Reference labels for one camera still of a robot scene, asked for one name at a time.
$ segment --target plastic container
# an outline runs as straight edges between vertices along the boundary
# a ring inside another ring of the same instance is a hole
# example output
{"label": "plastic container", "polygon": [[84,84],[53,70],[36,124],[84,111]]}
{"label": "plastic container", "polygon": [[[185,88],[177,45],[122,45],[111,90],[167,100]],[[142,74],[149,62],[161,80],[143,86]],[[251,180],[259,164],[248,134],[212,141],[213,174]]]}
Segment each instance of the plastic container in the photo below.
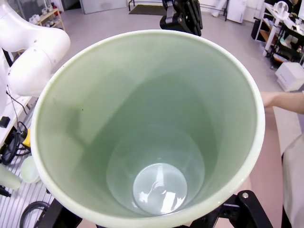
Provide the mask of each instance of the plastic container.
{"label": "plastic container", "polygon": [[33,17],[36,19],[37,22],[40,21],[40,16],[38,14],[35,14]]}
{"label": "plastic container", "polygon": [[53,9],[52,6],[48,6],[47,10],[48,10],[49,12],[52,12],[54,9]]}
{"label": "plastic container", "polygon": [[39,173],[32,156],[27,157],[22,163],[21,177],[26,183],[36,183],[40,180]]}
{"label": "plastic container", "polygon": [[55,73],[34,111],[31,150],[47,189],[81,218],[170,228],[211,212],[248,177],[264,115],[253,78],[220,46],[136,31]]}
{"label": "plastic container", "polygon": [[47,8],[43,8],[41,12],[42,12],[42,15],[47,15],[47,13],[48,13]]}
{"label": "plastic container", "polygon": [[32,24],[37,24],[37,20],[34,16],[29,19],[29,22]]}

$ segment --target black metal stand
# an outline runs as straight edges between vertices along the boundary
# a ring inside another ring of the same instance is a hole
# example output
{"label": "black metal stand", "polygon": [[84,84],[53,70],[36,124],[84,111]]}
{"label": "black metal stand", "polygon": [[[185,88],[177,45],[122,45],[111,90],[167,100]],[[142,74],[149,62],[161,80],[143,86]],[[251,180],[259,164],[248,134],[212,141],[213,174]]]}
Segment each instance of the black metal stand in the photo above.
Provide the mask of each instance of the black metal stand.
{"label": "black metal stand", "polygon": [[[193,221],[190,228],[212,228],[218,218],[229,219],[234,228],[273,228],[257,197],[250,190],[232,195],[221,206]],[[38,228],[75,228],[81,220],[82,218],[64,208],[55,199],[40,221]]]}
{"label": "black metal stand", "polygon": [[[133,3],[133,6],[135,6],[135,3],[162,3],[162,1],[135,1],[135,0],[130,0],[128,3],[129,11],[131,11],[130,4]],[[227,20],[227,8],[228,8],[229,0],[227,0],[226,6],[223,9],[216,9],[216,6],[211,6],[211,5],[206,5],[206,4],[199,4],[201,8],[206,8],[206,9],[213,9],[213,10],[218,10],[223,12],[223,16],[225,17],[225,21]]]}
{"label": "black metal stand", "polygon": [[291,61],[291,62],[298,62],[302,57],[302,54],[300,52],[297,52],[295,49],[286,47],[283,44],[281,44],[281,38],[284,35],[286,35],[286,36],[291,35],[291,36],[297,38],[298,43],[300,43],[301,45],[304,43],[304,36],[299,34],[298,32],[296,32],[295,30],[288,28],[287,25],[283,22],[281,29],[277,35],[275,44],[273,45],[273,47],[271,47],[270,51],[268,51],[267,55],[266,55],[266,57],[269,57],[272,62],[271,68],[279,67],[282,64],[282,62],[278,62],[277,60],[275,60],[274,54],[277,54],[280,56],[282,56],[282,54],[285,54],[285,55],[288,54],[289,56],[291,56],[289,58],[289,61]]}

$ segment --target gray floor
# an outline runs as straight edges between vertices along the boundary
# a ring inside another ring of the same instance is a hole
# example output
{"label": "gray floor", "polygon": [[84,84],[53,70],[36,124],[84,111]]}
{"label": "gray floor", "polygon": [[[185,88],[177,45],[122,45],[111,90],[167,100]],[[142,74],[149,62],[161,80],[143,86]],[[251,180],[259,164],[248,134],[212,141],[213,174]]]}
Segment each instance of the gray floor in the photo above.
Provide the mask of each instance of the gray floor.
{"label": "gray floor", "polygon": [[[160,29],[161,16],[128,13],[127,8],[87,15],[81,9],[63,12],[62,18],[71,38],[71,48],[55,70],[82,49],[102,39],[128,31]],[[215,18],[209,13],[203,13],[202,17],[202,37],[219,44],[238,58],[251,73],[260,91],[282,90],[276,82],[274,71],[270,69],[269,60],[262,57],[261,43],[250,36],[253,23],[240,25],[225,22],[222,16]]]}

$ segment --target white wall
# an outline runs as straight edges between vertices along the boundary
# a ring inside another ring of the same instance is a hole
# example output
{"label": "white wall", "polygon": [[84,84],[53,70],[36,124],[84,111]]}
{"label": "white wall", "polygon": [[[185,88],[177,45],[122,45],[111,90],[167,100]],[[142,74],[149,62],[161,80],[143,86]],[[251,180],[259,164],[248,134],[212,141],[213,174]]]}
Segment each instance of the white wall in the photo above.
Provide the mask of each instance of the white wall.
{"label": "white wall", "polygon": [[81,0],[81,7],[85,14],[125,8],[126,6],[125,0]]}
{"label": "white wall", "polygon": [[61,11],[61,12],[64,11],[61,0],[52,0],[52,2],[55,4],[55,6],[57,6],[57,8],[59,9],[59,11]]}
{"label": "white wall", "polygon": [[[219,0],[199,0],[199,2],[201,4],[216,6],[218,4]],[[247,0],[247,7],[246,7],[245,15],[244,15],[244,20],[254,22],[253,17],[257,17],[257,18],[259,17],[263,3],[264,3],[264,0]],[[158,3],[158,2],[140,3],[140,4],[142,4],[142,5],[160,5],[160,6],[162,5],[162,3]],[[206,8],[201,8],[201,11],[212,12],[211,9],[206,9]]]}

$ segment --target person's hand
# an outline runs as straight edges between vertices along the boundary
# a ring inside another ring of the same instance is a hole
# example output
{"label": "person's hand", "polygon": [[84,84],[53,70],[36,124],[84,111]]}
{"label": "person's hand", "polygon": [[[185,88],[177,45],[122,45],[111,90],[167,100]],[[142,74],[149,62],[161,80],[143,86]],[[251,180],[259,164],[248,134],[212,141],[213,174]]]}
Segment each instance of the person's hand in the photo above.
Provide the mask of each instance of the person's hand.
{"label": "person's hand", "polygon": [[273,101],[274,98],[277,96],[277,93],[261,92],[261,96],[265,108],[274,106]]}

